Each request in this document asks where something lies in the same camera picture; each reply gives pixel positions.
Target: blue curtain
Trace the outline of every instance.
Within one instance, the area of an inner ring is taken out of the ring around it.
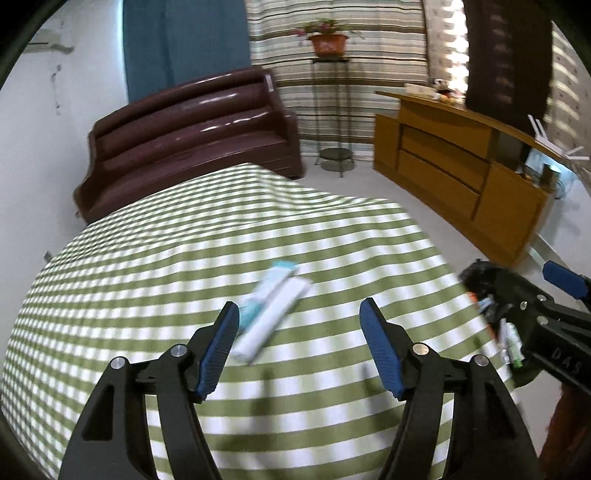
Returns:
[[[251,64],[243,0],[124,0],[129,101]]]

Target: flower pot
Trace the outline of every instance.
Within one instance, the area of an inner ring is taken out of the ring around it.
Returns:
[[[308,40],[314,46],[314,52],[319,57],[342,57],[345,54],[347,35],[342,33],[310,35]]]

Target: metal screw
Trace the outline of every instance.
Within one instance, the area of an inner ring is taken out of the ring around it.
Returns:
[[[485,367],[489,363],[488,358],[484,355],[476,355],[474,357],[474,361],[476,362],[476,365],[478,365],[479,367]]]
[[[187,353],[187,347],[182,343],[179,343],[170,349],[170,354],[172,356],[183,356],[185,353]]]
[[[125,365],[125,358],[122,356],[116,356],[113,360],[111,360],[111,368],[118,370]]]
[[[429,353],[429,347],[424,343],[415,343],[413,345],[413,352],[417,355],[427,355]]]

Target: potted plant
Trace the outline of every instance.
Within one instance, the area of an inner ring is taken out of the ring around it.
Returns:
[[[342,57],[345,54],[345,45],[348,36],[344,31],[358,35],[346,25],[339,24],[338,20],[332,18],[321,18],[309,22],[303,27],[296,29],[295,34],[299,37],[307,37],[314,46],[314,52],[319,57]]]

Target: sofa cushion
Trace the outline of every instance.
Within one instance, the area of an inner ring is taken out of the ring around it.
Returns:
[[[277,115],[277,112],[271,111],[269,108],[258,108],[191,125],[130,148],[116,157],[104,161],[102,168],[112,178],[122,177],[131,170],[147,166],[179,152],[188,151],[199,145],[248,132],[271,130],[273,117]]]
[[[269,104],[263,82],[241,85],[169,106],[125,124],[96,139],[100,160],[112,158],[153,138],[232,113]]]
[[[100,194],[87,220],[92,222],[100,219],[177,183],[237,165],[236,157],[240,158],[240,163],[255,163],[277,171],[289,155],[287,141],[267,131],[237,135],[201,145],[136,169],[113,182]]]

